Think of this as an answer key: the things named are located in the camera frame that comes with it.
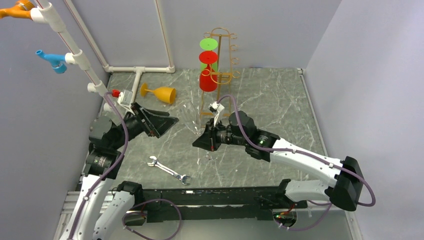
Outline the orange plastic wine glass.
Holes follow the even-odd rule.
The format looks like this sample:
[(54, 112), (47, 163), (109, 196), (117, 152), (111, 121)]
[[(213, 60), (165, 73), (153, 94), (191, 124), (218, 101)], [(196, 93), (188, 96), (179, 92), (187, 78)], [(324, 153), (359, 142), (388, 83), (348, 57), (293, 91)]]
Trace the orange plastic wine glass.
[(167, 86), (162, 86), (152, 90), (148, 89), (147, 83), (143, 83), (140, 87), (140, 95), (145, 97), (147, 93), (153, 93), (161, 102), (173, 104), (176, 100), (177, 90)]

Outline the clear wine glass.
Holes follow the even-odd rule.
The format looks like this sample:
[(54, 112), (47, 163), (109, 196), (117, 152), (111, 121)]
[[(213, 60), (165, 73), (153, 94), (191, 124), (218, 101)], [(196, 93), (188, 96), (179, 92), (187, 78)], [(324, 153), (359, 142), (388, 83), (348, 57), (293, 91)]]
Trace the clear wine glass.
[(178, 112), (180, 114), (180, 122), (191, 132), (188, 142), (189, 146), (193, 149), (192, 143), (204, 132), (201, 126), (199, 111), (192, 101), (185, 100), (179, 105)]

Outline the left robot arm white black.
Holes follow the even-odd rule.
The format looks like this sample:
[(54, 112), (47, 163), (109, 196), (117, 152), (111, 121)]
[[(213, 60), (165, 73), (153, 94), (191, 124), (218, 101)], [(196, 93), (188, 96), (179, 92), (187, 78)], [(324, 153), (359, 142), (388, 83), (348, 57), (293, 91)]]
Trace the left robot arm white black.
[(107, 116), (97, 117), (90, 124), (89, 151), (78, 200), (60, 239), (107, 240), (127, 211), (139, 209), (145, 201), (142, 185), (123, 181), (101, 212), (129, 142), (142, 133), (160, 138), (178, 121), (168, 112), (146, 109), (136, 102), (126, 110), (120, 124)]

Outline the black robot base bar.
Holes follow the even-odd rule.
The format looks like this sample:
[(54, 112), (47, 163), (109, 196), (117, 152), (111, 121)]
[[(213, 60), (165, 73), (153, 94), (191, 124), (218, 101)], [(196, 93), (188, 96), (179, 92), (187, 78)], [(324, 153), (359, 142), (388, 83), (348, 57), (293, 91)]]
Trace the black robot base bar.
[(114, 197), (128, 190), (135, 196), (132, 212), (146, 214), (148, 223), (182, 220), (271, 220), (272, 211), (306, 209), (305, 200), (292, 202), (278, 186), (143, 189), (113, 188)]

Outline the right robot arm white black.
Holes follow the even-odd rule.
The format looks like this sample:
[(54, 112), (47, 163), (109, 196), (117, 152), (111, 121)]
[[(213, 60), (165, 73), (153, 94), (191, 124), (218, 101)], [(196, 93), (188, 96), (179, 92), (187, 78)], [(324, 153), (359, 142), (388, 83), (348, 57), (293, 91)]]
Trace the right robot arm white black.
[(192, 146), (210, 152), (217, 151), (222, 144), (244, 146), (245, 152), (254, 159), (289, 165), (316, 178), (282, 180), (275, 194), (276, 203), (282, 208), (310, 200), (328, 201), (349, 212), (357, 209), (364, 176), (355, 158), (346, 156), (341, 160), (303, 149), (274, 133), (258, 129), (245, 112), (238, 111), (238, 114), (241, 123), (237, 123), (236, 113), (232, 113), (227, 126), (214, 123), (211, 118)]

